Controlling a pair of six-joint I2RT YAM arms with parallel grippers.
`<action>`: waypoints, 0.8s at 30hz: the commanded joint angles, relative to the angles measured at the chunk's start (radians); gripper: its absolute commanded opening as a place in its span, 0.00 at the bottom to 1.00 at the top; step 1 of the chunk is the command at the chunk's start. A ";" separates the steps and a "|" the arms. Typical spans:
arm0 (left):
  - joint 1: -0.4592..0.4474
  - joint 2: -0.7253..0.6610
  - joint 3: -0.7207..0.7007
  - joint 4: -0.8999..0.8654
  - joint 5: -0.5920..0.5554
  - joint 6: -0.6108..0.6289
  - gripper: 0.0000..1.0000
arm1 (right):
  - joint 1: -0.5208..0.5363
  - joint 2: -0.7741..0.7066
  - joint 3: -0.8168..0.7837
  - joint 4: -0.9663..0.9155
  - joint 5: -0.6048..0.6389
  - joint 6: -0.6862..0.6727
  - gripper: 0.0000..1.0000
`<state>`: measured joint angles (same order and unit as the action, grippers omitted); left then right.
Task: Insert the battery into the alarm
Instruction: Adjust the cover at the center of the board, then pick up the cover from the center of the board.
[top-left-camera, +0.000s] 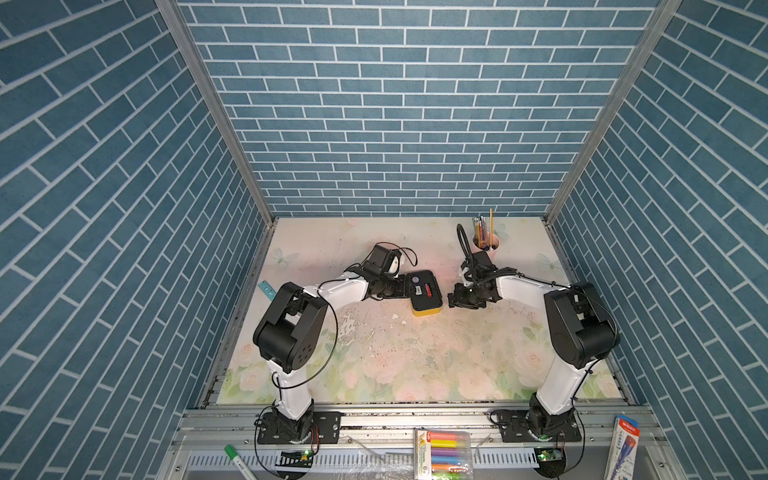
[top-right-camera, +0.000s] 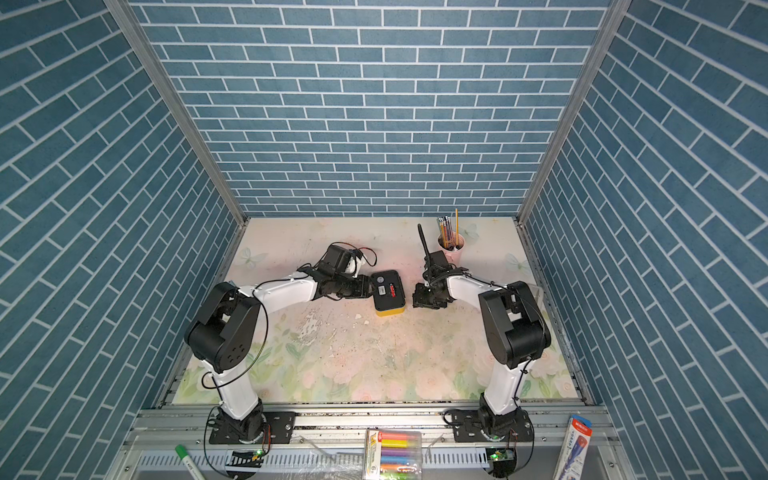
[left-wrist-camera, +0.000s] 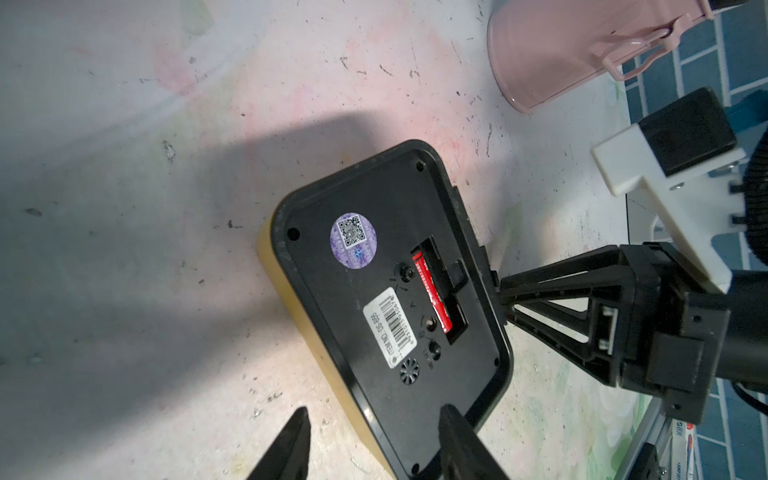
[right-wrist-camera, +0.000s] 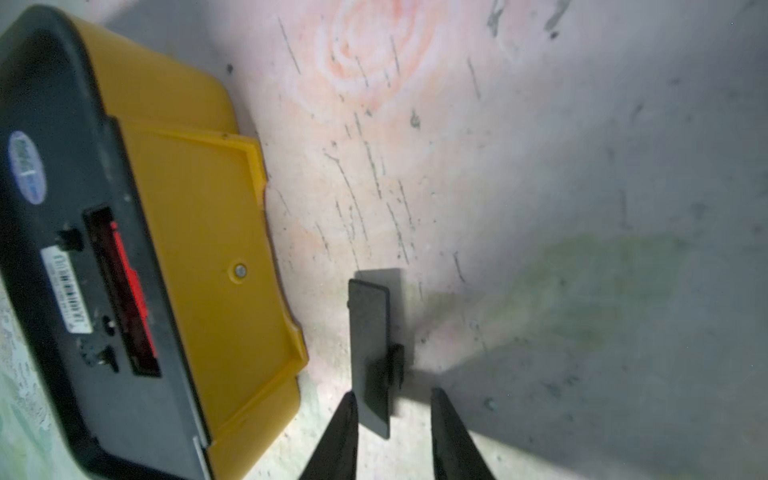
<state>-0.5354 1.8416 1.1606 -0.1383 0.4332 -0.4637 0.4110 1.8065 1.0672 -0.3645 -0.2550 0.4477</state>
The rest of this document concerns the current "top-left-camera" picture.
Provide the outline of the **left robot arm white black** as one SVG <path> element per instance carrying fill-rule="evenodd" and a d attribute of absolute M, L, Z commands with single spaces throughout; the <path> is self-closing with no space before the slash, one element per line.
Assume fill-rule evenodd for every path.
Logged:
<path fill-rule="evenodd" d="M 368 255 L 344 272 L 316 285 L 284 283 L 276 292 L 253 334 L 253 343 L 270 370 L 276 388 L 273 403 L 277 431 L 291 443 L 315 433 L 314 399 L 306 364 L 317 347 L 326 315 L 339 328 L 337 311 L 367 299 L 401 299 L 407 296 L 400 275 L 402 261 L 413 267 L 418 256 L 409 247 L 376 243 Z"/>

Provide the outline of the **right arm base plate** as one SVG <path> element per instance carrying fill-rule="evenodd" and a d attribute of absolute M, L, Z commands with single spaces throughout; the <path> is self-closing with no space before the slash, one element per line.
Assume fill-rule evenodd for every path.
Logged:
<path fill-rule="evenodd" d="M 582 431 L 573 411 L 548 415 L 536 411 L 497 409 L 488 418 L 500 432 L 504 443 L 578 442 Z"/>

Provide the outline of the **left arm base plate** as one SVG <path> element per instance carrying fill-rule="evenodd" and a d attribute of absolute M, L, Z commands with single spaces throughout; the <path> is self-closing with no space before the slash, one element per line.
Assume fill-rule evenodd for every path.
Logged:
<path fill-rule="evenodd" d="M 308 411 L 292 420 L 279 411 L 269 409 L 259 421 L 257 442 L 265 445 L 308 443 L 337 444 L 341 428 L 340 411 Z"/>

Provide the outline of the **yellow alarm clock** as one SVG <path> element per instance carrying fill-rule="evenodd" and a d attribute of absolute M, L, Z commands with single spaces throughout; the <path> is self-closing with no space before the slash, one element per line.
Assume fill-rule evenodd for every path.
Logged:
<path fill-rule="evenodd" d="M 423 317 L 437 314 L 443 307 L 443 298 L 437 282 L 437 278 L 430 270 L 409 272 L 408 298 L 411 302 L 413 315 Z M 431 288 L 432 296 L 427 296 L 425 285 Z"/>

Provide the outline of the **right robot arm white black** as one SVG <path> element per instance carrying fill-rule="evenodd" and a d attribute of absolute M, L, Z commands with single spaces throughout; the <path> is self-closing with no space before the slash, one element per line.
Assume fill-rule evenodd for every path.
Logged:
<path fill-rule="evenodd" d="M 478 310 L 489 302 L 515 300 L 545 312 L 555 357 L 529 401 L 526 422 L 533 438 L 555 437 L 572 423 L 577 393 L 594 367 L 619 343 L 611 312 L 589 282 L 535 279 L 512 267 L 496 267 L 484 251 L 466 254 L 460 275 L 462 281 L 448 294 L 451 308 Z"/>

